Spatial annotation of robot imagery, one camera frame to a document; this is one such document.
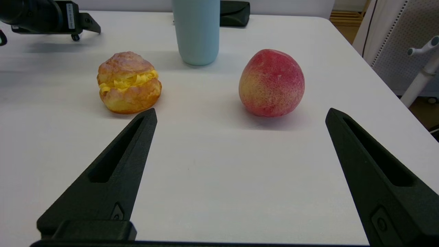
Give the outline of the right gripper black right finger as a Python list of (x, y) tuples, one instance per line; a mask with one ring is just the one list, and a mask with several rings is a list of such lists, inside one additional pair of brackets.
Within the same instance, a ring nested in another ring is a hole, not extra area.
[(437, 247), (438, 194), (349, 115), (325, 124), (370, 246)]

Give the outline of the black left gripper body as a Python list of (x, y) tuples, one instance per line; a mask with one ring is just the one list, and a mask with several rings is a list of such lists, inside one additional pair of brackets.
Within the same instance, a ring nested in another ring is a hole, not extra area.
[(89, 13), (80, 12), (79, 6), (73, 1), (55, 1), (59, 10), (59, 21), (55, 34), (70, 35), (74, 42), (81, 39), (84, 30), (101, 33), (100, 25), (91, 17)]

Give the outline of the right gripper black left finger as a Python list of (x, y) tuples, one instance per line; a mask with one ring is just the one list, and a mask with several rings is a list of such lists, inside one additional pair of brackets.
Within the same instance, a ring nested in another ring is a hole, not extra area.
[(130, 222), (157, 125), (136, 115), (37, 220), (42, 239), (134, 240)]

